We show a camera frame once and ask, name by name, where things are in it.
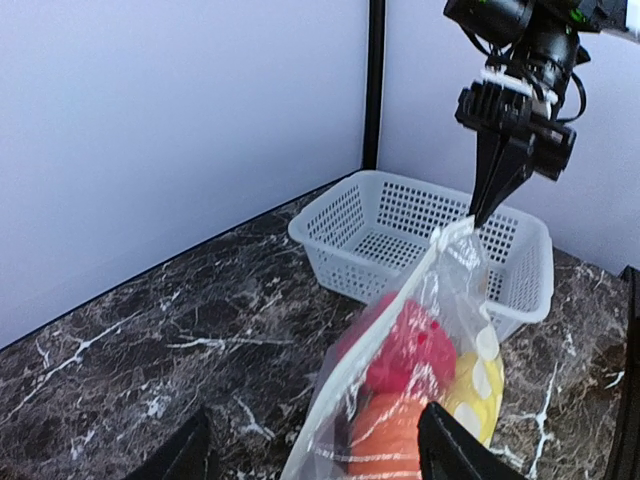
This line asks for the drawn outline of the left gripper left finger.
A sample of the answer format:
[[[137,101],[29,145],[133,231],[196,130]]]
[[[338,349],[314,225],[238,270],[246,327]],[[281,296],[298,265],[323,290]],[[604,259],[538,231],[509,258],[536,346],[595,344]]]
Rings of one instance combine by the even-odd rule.
[[[209,411],[200,407],[143,465],[125,480],[210,480],[220,478]]]

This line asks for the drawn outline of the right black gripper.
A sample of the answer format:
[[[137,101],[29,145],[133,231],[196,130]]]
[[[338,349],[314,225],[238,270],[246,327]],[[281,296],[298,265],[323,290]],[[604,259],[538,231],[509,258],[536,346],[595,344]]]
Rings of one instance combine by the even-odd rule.
[[[576,140],[568,125],[535,113],[529,97],[489,82],[461,91],[455,118],[477,134],[469,214],[478,225],[533,172],[557,180]]]

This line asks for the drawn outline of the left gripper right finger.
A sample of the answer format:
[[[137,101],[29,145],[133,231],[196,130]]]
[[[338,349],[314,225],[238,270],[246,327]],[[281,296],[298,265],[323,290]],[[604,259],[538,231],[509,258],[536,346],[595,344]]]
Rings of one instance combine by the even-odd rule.
[[[437,402],[430,402],[420,415],[418,449],[423,479],[525,480]]]

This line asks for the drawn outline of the orange pumpkin toy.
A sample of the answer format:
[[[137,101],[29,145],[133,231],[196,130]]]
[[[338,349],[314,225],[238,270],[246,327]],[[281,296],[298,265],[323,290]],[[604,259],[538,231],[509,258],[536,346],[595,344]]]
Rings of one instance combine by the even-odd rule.
[[[348,474],[357,479],[421,479],[418,422],[426,397],[373,396],[351,430]]]

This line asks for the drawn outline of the yellow corn toy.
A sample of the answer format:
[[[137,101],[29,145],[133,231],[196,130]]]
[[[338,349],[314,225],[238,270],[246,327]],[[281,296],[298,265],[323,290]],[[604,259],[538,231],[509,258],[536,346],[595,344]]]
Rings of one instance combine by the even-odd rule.
[[[500,355],[486,361],[467,352],[457,359],[454,380],[444,397],[445,410],[486,448],[500,414],[504,380]]]

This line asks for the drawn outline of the red bell pepper toy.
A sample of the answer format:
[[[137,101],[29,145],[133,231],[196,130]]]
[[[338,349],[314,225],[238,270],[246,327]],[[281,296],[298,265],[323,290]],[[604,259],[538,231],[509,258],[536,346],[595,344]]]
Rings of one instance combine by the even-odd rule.
[[[456,349],[445,330],[425,307],[409,299],[366,367],[358,392],[400,393],[437,400],[455,377],[456,360]]]

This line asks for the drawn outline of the clear polka dot zip bag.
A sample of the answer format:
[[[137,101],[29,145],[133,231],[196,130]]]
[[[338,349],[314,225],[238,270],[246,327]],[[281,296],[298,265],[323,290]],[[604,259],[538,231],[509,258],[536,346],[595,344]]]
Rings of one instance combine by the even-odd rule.
[[[417,479],[418,422],[433,402],[488,446],[504,391],[488,280],[472,218],[435,229],[327,351],[282,477]]]

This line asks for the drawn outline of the white plastic perforated basket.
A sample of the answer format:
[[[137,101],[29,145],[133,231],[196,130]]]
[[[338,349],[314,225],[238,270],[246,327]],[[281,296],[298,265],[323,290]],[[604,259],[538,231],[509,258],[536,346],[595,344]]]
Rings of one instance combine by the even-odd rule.
[[[386,173],[341,180],[290,221],[319,284],[368,303],[428,248],[434,229],[465,216],[470,195]],[[500,340],[542,322],[554,293],[552,241],[536,217],[499,207],[479,232],[489,262],[487,307]]]

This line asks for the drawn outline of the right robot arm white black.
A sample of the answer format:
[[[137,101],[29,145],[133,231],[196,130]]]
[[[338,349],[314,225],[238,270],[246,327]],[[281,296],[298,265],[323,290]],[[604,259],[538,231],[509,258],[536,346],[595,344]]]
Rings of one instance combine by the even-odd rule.
[[[479,80],[461,91],[456,120],[476,133],[475,184],[469,214],[483,226],[533,174],[557,180],[576,140],[560,111],[576,66],[591,57],[579,35],[639,40],[636,1],[449,1],[444,15],[485,55]]]

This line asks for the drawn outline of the black front rail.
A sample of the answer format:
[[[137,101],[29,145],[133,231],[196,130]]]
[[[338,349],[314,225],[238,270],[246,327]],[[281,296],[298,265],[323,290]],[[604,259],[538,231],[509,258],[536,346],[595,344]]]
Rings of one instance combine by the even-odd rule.
[[[629,285],[626,362],[605,479],[639,480],[639,270],[621,274]]]

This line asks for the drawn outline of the right black frame post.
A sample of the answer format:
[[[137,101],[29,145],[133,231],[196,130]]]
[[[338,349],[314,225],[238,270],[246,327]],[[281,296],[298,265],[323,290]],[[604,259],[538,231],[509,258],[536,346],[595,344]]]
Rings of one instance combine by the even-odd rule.
[[[382,115],[384,54],[386,30],[386,1],[369,1],[365,116],[363,130],[363,170],[378,166]]]

